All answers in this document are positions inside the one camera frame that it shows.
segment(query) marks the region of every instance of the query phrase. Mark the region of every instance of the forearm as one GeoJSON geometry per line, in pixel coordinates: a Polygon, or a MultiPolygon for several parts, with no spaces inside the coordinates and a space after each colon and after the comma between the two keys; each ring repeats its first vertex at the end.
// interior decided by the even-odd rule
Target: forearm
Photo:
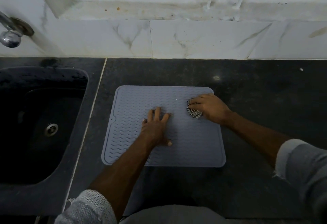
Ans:
{"type": "Polygon", "coordinates": [[[107,166],[89,189],[101,193],[110,203],[117,221],[124,213],[133,186],[149,157],[153,146],[139,137],[111,166],[107,166]]]}
{"type": "Polygon", "coordinates": [[[251,122],[235,112],[227,116],[225,126],[252,145],[275,168],[276,156],[281,145],[289,136],[251,122]]]}

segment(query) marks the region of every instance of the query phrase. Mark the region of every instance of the hand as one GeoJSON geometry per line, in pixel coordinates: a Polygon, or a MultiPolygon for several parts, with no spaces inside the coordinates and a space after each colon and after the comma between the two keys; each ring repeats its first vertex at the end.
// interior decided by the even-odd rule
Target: hand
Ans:
{"type": "Polygon", "coordinates": [[[203,113],[208,120],[225,125],[232,111],[214,94],[203,94],[190,101],[189,108],[203,113]]]}
{"type": "Polygon", "coordinates": [[[140,138],[150,142],[153,147],[157,145],[171,146],[172,143],[165,137],[166,123],[170,114],[166,113],[160,120],[161,108],[157,107],[154,112],[151,109],[147,115],[147,120],[142,122],[142,129],[139,135],[140,138]]]}

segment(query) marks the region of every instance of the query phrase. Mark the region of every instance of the kitchen sink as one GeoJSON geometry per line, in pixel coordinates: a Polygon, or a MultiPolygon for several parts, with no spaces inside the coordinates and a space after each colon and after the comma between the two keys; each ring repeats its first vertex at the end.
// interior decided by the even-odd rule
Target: kitchen sink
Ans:
{"type": "Polygon", "coordinates": [[[77,69],[0,70],[0,184],[37,184],[56,170],[87,83],[77,69]]]}

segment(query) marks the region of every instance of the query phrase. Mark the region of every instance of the person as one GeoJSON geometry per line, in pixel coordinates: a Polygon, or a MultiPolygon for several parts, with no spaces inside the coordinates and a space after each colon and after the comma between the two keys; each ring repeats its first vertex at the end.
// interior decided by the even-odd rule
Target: person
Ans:
{"type": "MultiPolygon", "coordinates": [[[[327,223],[327,151],[302,140],[255,124],[231,111],[214,94],[203,94],[190,102],[208,120],[226,126],[259,151],[299,193],[300,200],[316,219],[327,223]]],[[[173,145],[165,137],[169,114],[160,120],[160,107],[150,110],[142,122],[138,138],[111,166],[107,166],[71,206],[60,214],[56,224],[65,223],[228,223],[205,207],[166,205],[141,210],[122,219],[133,186],[152,149],[173,145]]]]}

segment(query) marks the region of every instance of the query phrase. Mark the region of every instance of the left hand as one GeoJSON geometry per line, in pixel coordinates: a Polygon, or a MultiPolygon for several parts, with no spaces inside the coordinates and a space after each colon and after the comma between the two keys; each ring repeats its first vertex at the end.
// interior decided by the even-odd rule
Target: left hand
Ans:
{"type": "Polygon", "coordinates": [[[142,129],[139,135],[140,138],[150,142],[153,147],[158,145],[171,146],[172,142],[165,137],[166,124],[170,114],[166,113],[160,120],[161,108],[157,107],[154,112],[151,109],[147,115],[147,120],[142,122],[142,129]]]}

